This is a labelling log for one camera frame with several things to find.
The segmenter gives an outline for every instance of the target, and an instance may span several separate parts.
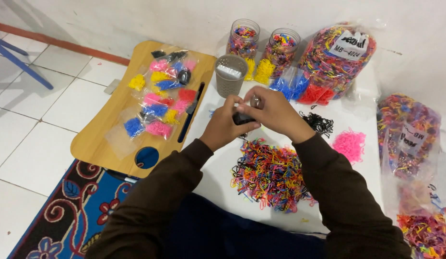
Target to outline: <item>patterned rug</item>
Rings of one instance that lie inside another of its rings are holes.
[[[8,258],[84,258],[130,187],[99,166],[75,160]]]

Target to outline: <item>hand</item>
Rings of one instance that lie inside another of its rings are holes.
[[[259,105],[261,109],[239,104],[237,111],[253,117],[270,130],[286,135],[296,144],[314,136],[315,132],[281,92],[255,86],[247,92],[244,101],[249,101],[254,95],[261,99]]]
[[[235,103],[243,103],[242,98],[232,94],[228,96],[223,106],[215,110],[204,133],[199,138],[213,152],[224,147],[237,138],[237,136],[258,129],[261,126],[258,122],[250,122],[239,126],[234,124]]]

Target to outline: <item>white tile floor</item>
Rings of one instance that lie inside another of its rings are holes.
[[[0,56],[0,259],[7,258],[74,158],[70,144],[105,105],[103,91],[127,69],[0,32],[53,86],[48,90]]]

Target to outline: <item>plastic jar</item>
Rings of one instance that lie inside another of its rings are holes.
[[[274,66],[271,77],[279,77],[286,65],[291,65],[300,43],[300,35],[288,28],[279,28],[272,32],[266,44],[262,59],[268,59]]]
[[[226,54],[238,55],[245,58],[255,58],[258,49],[260,26],[249,19],[234,21],[229,33]]]

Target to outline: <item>dark pants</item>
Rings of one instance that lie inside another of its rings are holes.
[[[173,259],[325,258],[325,240],[241,218],[197,194],[183,200],[164,242]]]

